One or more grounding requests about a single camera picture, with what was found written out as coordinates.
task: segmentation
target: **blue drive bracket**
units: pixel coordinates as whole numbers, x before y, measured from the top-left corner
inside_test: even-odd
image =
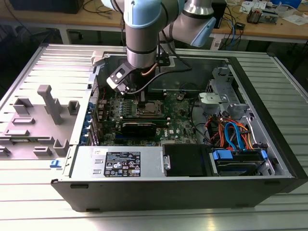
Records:
[[[233,159],[233,156],[230,150],[215,150],[213,152],[213,157],[214,157],[214,160]]]

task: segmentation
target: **aluminum extrusion table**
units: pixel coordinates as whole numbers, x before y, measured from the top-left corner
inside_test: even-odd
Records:
[[[50,84],[61,103],[82,100],[93,71],[91,56],[100,46],[40,47],[0,101],[0,132],[15,112],[16,97],[36,97]],[[225,51],[177,50],[178,54],[226,56]],[[227,52],[238,59],[268,111],[308,173],[308,94],[275,57]],[[0,160],[1,230],[298,230],[308,229],[308,184],[277,194],[255,208],[79,213],[52,188],[61,171],[49,160]]]

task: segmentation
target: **power supply label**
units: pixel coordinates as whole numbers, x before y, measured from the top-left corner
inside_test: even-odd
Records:
[[[140,177],[140,152],[107,152],[104,175],[106,177]]]

